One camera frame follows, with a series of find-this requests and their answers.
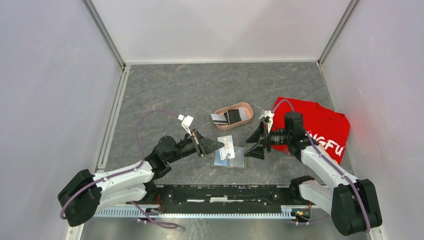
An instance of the label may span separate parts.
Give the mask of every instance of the label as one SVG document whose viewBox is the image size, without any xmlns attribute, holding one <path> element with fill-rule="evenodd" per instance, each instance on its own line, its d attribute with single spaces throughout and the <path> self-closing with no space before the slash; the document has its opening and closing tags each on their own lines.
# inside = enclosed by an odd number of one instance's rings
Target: label
<svg viewBox="0 0 424 240">
<path fill-rule="evenodd" d="M 221 160 L 232 159 L 236 156 L 234 153 L 233 136 L 220 136 L 218 141 L 224 144 L 224 147 L 219 149 Z"/>
</svg>

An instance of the white wall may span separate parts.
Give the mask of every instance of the white wall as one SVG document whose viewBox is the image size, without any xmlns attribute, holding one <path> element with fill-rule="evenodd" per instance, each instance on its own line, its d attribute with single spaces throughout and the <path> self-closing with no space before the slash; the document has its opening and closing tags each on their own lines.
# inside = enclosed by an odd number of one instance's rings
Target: white wall
<svg viewBox="0 0 424 240">
<path fill-rule="evenodd" d="M 360 178 L 374 182 L 387 240 L 422 239 L 424 1 L 360 1 L 323 64 L 351 130 Z"/>
<path fill-rule="evenodd" d="M 80 0 L 0 2 L 0 239 L 60 240 L 58 193 L 91 168 L 119 67 Z"/>
<path fill-rule="evenodd" d="M 126 62 L 315 61 L 349 0 L 93 0 Z"/>
</svg>

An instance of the gray marble surface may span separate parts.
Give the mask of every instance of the gray marble surface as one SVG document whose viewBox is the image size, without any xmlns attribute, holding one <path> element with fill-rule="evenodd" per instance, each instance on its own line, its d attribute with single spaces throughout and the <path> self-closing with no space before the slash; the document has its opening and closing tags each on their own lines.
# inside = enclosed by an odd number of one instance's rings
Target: gray marble surface
<svg viewBox="0 0 424 240">
<path fill-rule="evenodd" d="M 316 63 L 204 63 L 133 65 L 126 84 L 106 171 L 140 160 L 136 141 L 138 120 L 148 111 L 165 109 L 194 117 L 192 129 L 205 137 L 232 135 L 234 144 L 247 146 L 245 140 L 259 125 L 261 108 L 270 110 L 277 97 L 284 96 L 320 103 L 332 109 L 326 85 Z M 239 102 L 254 111 L 253 120 L 245 125 L 221 131 L 210 114 Z M 185 131 L 172 115 L 155 112 L 141 123 L 140 140 L 146 154 L 162 136 L 177 141 Z M 347 153 L 342 167 L 352 172 Z M 171 164 L 172 171 L 156 180 L 157 184 L 281 184 L 304 175 L 318 178 L 294 157 L 273 150 L 265 160 L 248 158 L 247 168 L 212 167 L 211 158 L 191 155 Z"/>
</svg>

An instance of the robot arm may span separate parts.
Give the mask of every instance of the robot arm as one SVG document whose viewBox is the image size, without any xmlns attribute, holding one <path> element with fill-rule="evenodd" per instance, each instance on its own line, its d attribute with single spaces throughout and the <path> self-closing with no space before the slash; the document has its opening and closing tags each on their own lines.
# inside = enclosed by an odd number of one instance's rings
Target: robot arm
<svg viewBox="0 0 424 240">
<path fill-rule="evenodd" d="M 318 143 L 307 136 L 301 113 L 286 113 L 285 129 L 277 131 L 269 131 L 272 117 L 273 114 L 267 112 L 261 117 L 259 127 L 246 140 L 246 143 L 256 144 L 245 156 L 265 159 L 265 148 L 270 152 L 272 145 L 287 145 L 289 152 L 310 167 L 326 184 L 320 185 L 311 176 L 293 179 L 290 190 L 294 199 L 308 200 L 322 208 L 331 215 L 335 227 L 345 236 L 366 230 L 365 218 L 368 218 L 371 228 L 381 226 L 382 216 L 373 183 L 368 179 L 359 180 L 339 166 L 325 151 L 319 150 L 321 147 Z M 349 180 L 358 191 L 366 216 L 362 213 Z"/>
<path fill-rule="evenodd" d="M 148 197 L 146 188 L 153 180 L 162 178 L 171 170 L 170 163 L 195 153 L 204 157 L 222 147 L 222 142 L 206 138 L 196 129 L 186 133 L 178 143 L 171 136 L 164 136 L 141 166 L 139 161 L 117 170 L 95 174 L 84 169 L 73 177 L 57 198 L 64 207 L 78 191 L 90 185 L 64 211 L 69 225 L 75 227 L 105 208 Z"/>
</svg>

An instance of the gray floor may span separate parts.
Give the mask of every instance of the gray floor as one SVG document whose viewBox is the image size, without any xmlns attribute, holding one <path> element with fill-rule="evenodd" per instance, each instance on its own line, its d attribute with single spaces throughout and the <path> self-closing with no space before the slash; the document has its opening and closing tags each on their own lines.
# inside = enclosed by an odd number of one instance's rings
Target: gray floor
<svg viewBox="0 0 424 240">
<path fill-rule="evenodd" d="M 320 103 L 332 109 L 330 97 L 316 63 L 206 63 L 133 65 L 114 132 L 106 171 L 140 160 L 136 141 L 139 118 L 153 109 L 165 109 L 194 117 L 192 127 L 205 137 L 232 135 L 234 143 L 245 140 L 259 125 L 262 109 L 270 110 L 277 97 L 284 96 Z M 228 131 L 211 122 L 217 109 L 239 102 L 249 103 L 253 120 Z M 146 154 L 162 136 L 182 138 L 179 121 L 167 113 L 149 115 L 140 127 L 140 140 Z M 342 167 L 352 172 L 347 153 Z M 272 151 L 265 160 L 249 158 L 247 169 L 212 167 L 211 159 L 195 155 L 172 163 L 172 171 L 157 184 L 281 184 L 304 175 L 317 176 L 294 157 Z"/>
<path fill-rule="evenodd" d="M 312 220 L 326 216 L 313 208 Z M 308 226 L 297 226 L 284 219 L 164 218 L 180 225 L 168 230 L 153 224 L 137 223 L 131 218 L 94 217 L 82 232 L 82 240 L 369 240 L 358 232 L 341 235 L 331 219 Z"/>
</svg>

